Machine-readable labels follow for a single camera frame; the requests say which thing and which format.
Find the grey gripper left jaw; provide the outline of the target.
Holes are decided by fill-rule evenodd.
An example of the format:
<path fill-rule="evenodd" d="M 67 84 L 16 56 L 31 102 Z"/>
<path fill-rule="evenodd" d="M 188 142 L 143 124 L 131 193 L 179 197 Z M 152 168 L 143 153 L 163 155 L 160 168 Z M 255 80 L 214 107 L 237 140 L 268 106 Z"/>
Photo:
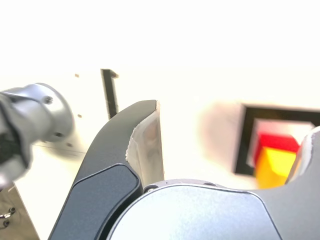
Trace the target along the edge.
<path fill-rule="evenodd" d="M 121 213 L 164 179 L 160 104 L 143 100 L 111 118 L 91 143 L 51 240 L 105 240 Z"/>

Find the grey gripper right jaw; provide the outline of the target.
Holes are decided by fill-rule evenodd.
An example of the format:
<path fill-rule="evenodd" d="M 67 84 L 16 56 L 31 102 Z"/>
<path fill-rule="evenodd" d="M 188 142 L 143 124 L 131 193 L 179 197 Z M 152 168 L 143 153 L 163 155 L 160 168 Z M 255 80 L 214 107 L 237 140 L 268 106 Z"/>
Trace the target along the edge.
<path fill-rule="evenodd" d="M 320 129 L 304 138 L 283 186 L 237 190 L 164 182 L 125 208 L 102 240 L 317 240 Z"/>

